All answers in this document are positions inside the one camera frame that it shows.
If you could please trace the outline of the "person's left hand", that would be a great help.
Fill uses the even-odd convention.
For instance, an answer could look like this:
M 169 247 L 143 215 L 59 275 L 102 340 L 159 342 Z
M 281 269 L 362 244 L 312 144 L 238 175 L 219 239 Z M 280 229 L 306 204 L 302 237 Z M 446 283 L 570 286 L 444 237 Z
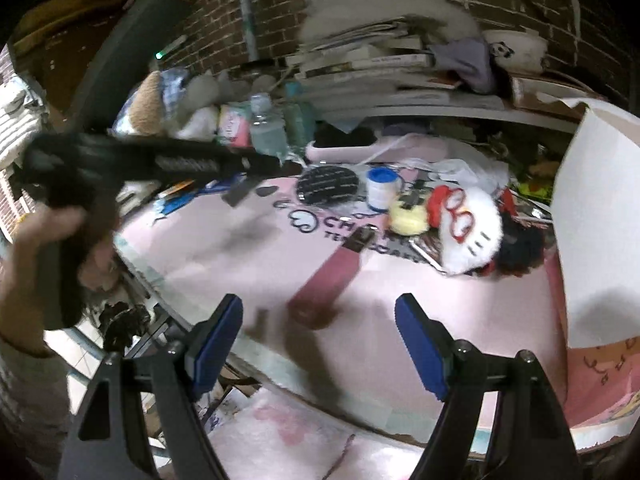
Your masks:
M 87 213 L 79 207 L 40 206 L 18 225 L 1 278 L 1 339 L 18 351 L 50 356 L 44 340 L 44 300 L 37 287 L 38 257 L 46 246 L 72 236 Z

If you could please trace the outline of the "grey sleeve forearm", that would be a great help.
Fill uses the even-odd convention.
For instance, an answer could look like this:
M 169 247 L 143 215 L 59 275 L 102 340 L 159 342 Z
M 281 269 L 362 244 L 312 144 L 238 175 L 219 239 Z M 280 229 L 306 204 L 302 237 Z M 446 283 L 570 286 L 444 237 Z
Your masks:
M 67 363 L 50 348 L 32 356 L 1 343 L 1 422 L 40 478 L 55 479 L 72 424 Z

